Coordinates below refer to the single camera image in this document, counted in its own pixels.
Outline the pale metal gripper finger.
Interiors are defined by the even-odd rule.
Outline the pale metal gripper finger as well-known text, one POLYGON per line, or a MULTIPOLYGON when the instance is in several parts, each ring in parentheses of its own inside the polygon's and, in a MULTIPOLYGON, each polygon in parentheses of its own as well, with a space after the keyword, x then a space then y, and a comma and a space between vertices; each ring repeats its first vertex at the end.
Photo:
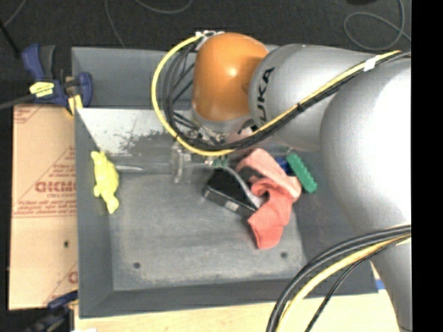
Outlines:
POLYGON ((117 165, 119 173, 140 175, 170 175, 175 183, 191 183, 190 172, 182 169, 173 169, 171 166, 145 166, 140 165, 117 165))
POLYGON ((192 154, 176 144, 160 146, 157 144, 147 150, 147 158, 150 162, 166 165, 184 165, 192 162, 192 154))

